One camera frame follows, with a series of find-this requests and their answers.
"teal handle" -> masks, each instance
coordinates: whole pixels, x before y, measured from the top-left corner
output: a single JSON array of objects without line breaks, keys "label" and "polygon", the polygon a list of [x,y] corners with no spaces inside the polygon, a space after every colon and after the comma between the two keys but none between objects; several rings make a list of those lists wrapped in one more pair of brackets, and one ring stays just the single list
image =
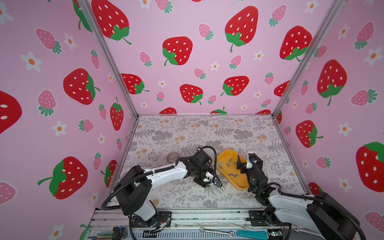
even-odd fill
[{"label": "teal handle", "polygon": [[240,237],[247,237],[258,240],[268,240],[268,233],[265,231],[246,231],[246,230],[237,230],[237,235]]}]

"yellow tray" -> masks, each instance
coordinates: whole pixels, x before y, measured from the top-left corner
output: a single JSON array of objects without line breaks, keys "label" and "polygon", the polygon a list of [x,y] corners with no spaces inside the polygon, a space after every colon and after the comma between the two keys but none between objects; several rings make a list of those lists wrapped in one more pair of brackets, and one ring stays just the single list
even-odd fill
[{"label": "yellow tray", "polygon": [[[217,157],[217,167],[226,179],[237,189],[245,190],[249,188],[247,175],[241,174],[240,169],[236,169],[237,156],[239,154],[232,149],[227,149]],[[247,162],[240,156],[241,162]]]}]

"green stem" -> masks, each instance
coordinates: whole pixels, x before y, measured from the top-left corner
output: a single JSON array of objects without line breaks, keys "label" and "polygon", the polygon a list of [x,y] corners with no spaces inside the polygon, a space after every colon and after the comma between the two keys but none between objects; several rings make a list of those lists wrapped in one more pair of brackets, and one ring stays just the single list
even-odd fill
[{"label": "green stem", "polygon": [[126,41],[129,45],[132,45],[130,42],[128,42],[127,40],[125,40],[125,38],[123,37],[124,41]]},{"label": "green stem", "polygon": [[53,177],[48,177],[48,178],[45,178],[45,179],[43,179],[43,180],[40,180],[38,183],[37,183],[37,185],[40,185],[40,184],[42,184],[44,181],[47,181],[47,180],[49,180],[49,179],[52,179]]}]

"strawberry wallpaper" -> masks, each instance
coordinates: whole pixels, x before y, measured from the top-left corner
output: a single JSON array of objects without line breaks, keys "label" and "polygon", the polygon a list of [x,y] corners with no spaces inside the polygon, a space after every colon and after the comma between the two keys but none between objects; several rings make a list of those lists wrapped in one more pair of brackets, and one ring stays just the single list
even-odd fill
[{"label": "strawberry wallpaper", "polygon": [[0,32],[1,238],[79,239],[133,118],[77,1],[0,0]]},{"label": "strawberry wallpaper", "polygon": [[270,113],[332,3],[88,1],[139,114]]},{"label": "strawberry wallpaper", "polygon": [[377,0],[345,3],[280,123],[312,193],[343,204],[367,239],[384,238],[382,9]]}]

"red strawberry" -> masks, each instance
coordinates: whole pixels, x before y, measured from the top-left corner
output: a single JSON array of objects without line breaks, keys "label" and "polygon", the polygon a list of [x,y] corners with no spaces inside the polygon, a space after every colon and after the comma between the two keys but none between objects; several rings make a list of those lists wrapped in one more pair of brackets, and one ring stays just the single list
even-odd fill
[{"label": "red strawberry", "polygon": [[172,2],[168,0],[155,0],[157,8],[160,11],[164,11],[166,14],[170,14],[172,12]]},{"label": "red strawberry", "polygon": [[312,114],[313,112],[316,112],[317,109],[317,104],[316,103],[310,103],[308,106],[305,108],[305,113],[306,114]]},{"label": "red strawberry", "polygon": [[280,48],[280,58],[285,60],[292,60],[294,58],[299,60],[307,50],[312,41],[312,35],[302,26],[295,26],[285,35],[283,44]]},{"label": "red strawberry", "polygon": [[149,90],[144,90],[144,82],[138,76],[126,73],[122,73],[121,76],[129,93],[139,94],[142,91],[149,92]]},{"label": "red strawberry", "polygon": [[107,119],[107,110],[104,108],[104,104],[101,104],[99,105],[99,111],[100,111],[100,117],[103,119],[103,120],[106,120]]},{"label": "red strawberry", "polygon": [[120,138],[116,140],[116,144],[118,145],[118,150],[121,150],[122,142]]},{"label": "red strawberry", "polygon": [[313,54],[313,57],[314,58],[321,58],[325,54],[325,52],[327,52],[327,46],[321,45],[320,47],[318,47],[316,49],[316,51]]},{"label": "red strawberry", "polygon": [[275,79],[275,77],[273,76],[273,73],[267,73],[265,75],[264,82],[269,85],[274,81],[274,79]]},{"label": "red strawberry", "polygon": [[331,167],[331,161],[327,157],[319,157],[316,160],[316,164],[322,169],[327,169]]},{"label": "red strawberry", "polygon": [[365,215],[365,220],[367,220],[372,227],[380,232],[384,232],[384,216],[381,216],[377,212],[369,212]]},{"label": "red strawberry", "polygon": [[64,78],[63,86],[65,93],[81,104],[89,105],[96,96],[93,85],[93,79],[88,72],[82,68],[78,68]]},{"label": "red strawberry", "polygon": [[260,112],[258,112],[258,113],[255,113],[255,114],[271,114],[271,110],[267,110],[267,109],[265,109],[265,110],[263,110],[263,111],[260,111]]},{"label": "red strawberry", "polygon": [[112,104],[109,114],[111,116],[111,121],[113,128],[118,131],[121,128],[122,120],[124,118],[124,112],[120,104],[118,104],[118,98],[116,97],[116,102]]},{"label": "red strawberry", "polygon": [[74,157],[64,158],[53,169],[53,177],[45,178],[42,182],[52,179],[49,190],[57,199],[65,199],[79,190],[87,181],[88,171],[81,162]]},{"label": "red strawberry", "polygon": [[80,29],[80,23],[82,22],[83,26],[85,27],[85,29],[87,29],[88,31],[92,32],[91,27],[89,26],[87,20],[84,17],[83,11],[81,10],[81,8],[79,6],[79,3],[77,2],[77,0],[72,0],[72,2],[73,2],[74,11],[76,12],[76,15],[80,18],[79,29]]},{"label": "red strawberry", "polygon": [[37,103],[40,114],[45,117],[52,116],[55,113],[53,110],[56,107],[56,100],[51,91],[44,89],[37,97]]},{"label": "red strawberry", "polygon": [[212,96],[210,96],[210,97],[208,98],[208,104],[209,104],[209,105],[214,104],[215,101],[216,101],[216,99],[217,99],[216,95],[212,95]]},{"label": "red strawberry", "polygon": [[311,189],[311,192],[313,195],[318,195],[319,192],[322,192],[323,190],[321,189],[321,187],[319,187],[319,185],[317,185],[316,183],[314,182],[310,182],[308,184],[308,186],[310,187]]},{"label": "red strawberry", "polygon": [[249,83],[249,78],[246,76],[230,77],[224,81],[224,92],[220,95],[223,96],[226,93],[229,96],[237,96],[244,91]]},{"label": "red strawberry", "polygon": [[276,96],[282,97],[284,91],[286,90],[286,88],[287,88],[287,86],[288,86],[288,83],[289,83],[289,81],[286,81],[285,83],[280,84],[279,86],[277,86],[277,87],[275,88],[275,90],[273,91],[273,93],[274,93]]},{"label": "red strawberry", "polygon": [[93,123],[88,119],[79,121],[78,126],[79,130],[82,132],[90,132],[93,129]]},{"label": "red strawberry", "polygon": [[200,37],[205,38],[206,41],[210,41],[214,37],[214,32],[211,31],[211,27],[204,23],[199,25],[199,33]]},{"label": "red strawberry", "polygon": [[243,46],[249,43],[256,32],[259,12],[257,8],[248,6],[233,16],[225,26],[227,41],[233,45]]},{"label": "red strawberry", "polygon": [[52,33],[42,28],[36,28],[35,33],[46,49],[52,50],[53,53],[58,55],[62,53],[60,43],[59,41],[55,41],[55,37]]},{"label": "red strawberry", "polygon": [[159,102],[162,102],[164,100],[165,96],[164,96],[164,93],[163,92],[158,92],[156,94],[156,100],[159,101]]},{"label": "red strawberry", "polygon": [[375,192],[384,192],[384,145],[365,144],[356,152],[356,163],[364,185]]},{"label": "red strawberry", "polygon": [[284,133],[285,134],[290,134],[291,133],[291,126],[286,126],[285,128],[284,128]]},{"label": "red strawberry", "polygon": [[129,22],[125,14],[107,0],[92,0],[92,11],[104,36],[119,41],[129,35]]},{"label": "red strawberry", "polygon": [[92,61],[93,65],[95,66],[95,68],[99,69],[100,60],[98,58],[98,55],[97,55],[95,49],[91,50],[91,61]]},{"label": "red strawberry", "polygon": [[347,73],[344,68],[336,60],[330,60],[321,71],[317,82],[317,92],[323,98],[329,98],[329,106],[332,96],[339,94],[346,83]]},{"label": "red strawberry", "polygon": [[303,85],[301,86],[301,95],[304,96],[308,91],[308,80],[305,79]]},{"label": "red strawberry", "polygon": [[269,26],[274,27],[274,26],[278,25],[279,21],[281,21],[284,18],[286,10],[287,10],[287,5],[285,5],[285,4],[276,8],[276,10],[273,11],[273,13],[272,13],[272,17],[269,19]]},{"label": "red strawberry", "polygon": [[197,78],[204,79],[207,77],[203,69],[195,68],[193,72],[195,73],[195,77]]},{"label": "red strawberry", "polygon": [[268,105],[270,105],[272,102],[272,99],[267,99],[263,102],[262,108],[266,108]]},{"label": "red strawberry", "polygon": [[177,114],[174,108],[166,108],[163,111],[159,112],[159,114]]},{"label": "red strawberry", "polygon": [[357,35],[356,39],[357,42],[355,42],[355,49],[356,51],[359,51],[360,49],[363,49],[368,44],[368,40],[372,38],[373,36],[373,22],[369,22],[365,24],[365,26],[361,29],[359,34]]},{"label": "red strawberry", "polygon": [[223,110],[218,109],[218,110],[212,111],[211,114],[227,114],[227,112],[224,112],[224,108],[225,107],[223,107]]},{"label": "red strawberry", "polygon": [[368,91],[365,89],[360,90],[351,98],[351,103],[356,106],[365,106],[367,103],[371,104],[376,99],[379,93],[374,89],[369,89]]},{"label": "red strawberry", "polygon": [[148,54],[146,54],[145,52],[140,53],[140,61],[142,63],[144,63],[144,66],[146,66],[146,67],[150,68],[152,66],[151,57]]},{"label": "red strawberry", "polygon": [[192,41],[185,36],[165,40],[163,42],[163,55],[167,60],[164,62],[164,66],[168,60],[173,65],[184,65],[191,54],[192,45]]},{"label": "red strawberry", "polygon": [[231,63],[229,64],[229,68],[234,70],[237,68],[238,65],[241,63],[241,56],[237,55],[236,57],[231,59]]},{"label": "red strawberry", "polygon": [[277,120],[277,122],[280,124],[282,119],[283,119],[283,114],[282,114],[281,111],[280,111],[279,114],[278,114],[277,117],[276,117],[276,120]]},{"label": "red strawberry", "polygon": [[16,196],[17,190],[10,183],[0,181],[0,206],[6,204]]},{"label": "red strawberry", "polygon": [[189,84],[184,84],[180,86],[180,93],[184,101],[187,103],[199,102],[201,105],[200,99],[203,98],[203,90],[201,88]]},{"label": "red strawberry", "polygon": [[310,120],[301,122],[296,126],[296,135],[304,147],[307,148],[316,143],[316,138],[323,138],[323,136],[317,137],[317,128]]},{"label": "red strawberry", "polygon": [[97,152],[93,160],[93,168],[95,169],[95,171],[99,169],[100,165],[101,165],[101,153]]},{"label": "red strawberry", "polygon": [[105,186],[109,187],[109,184],[111,183],[113,173],[115,172],[117,162],[115,160],[112,160],[105,169],[105,173],[101,170],[101,173],[105,175],[104,177],[104,183]]},{"label": "red strawberry", "polygon": [[0,134],[14,125],[22,115],[19,102],[11,95],[0,91]]}]

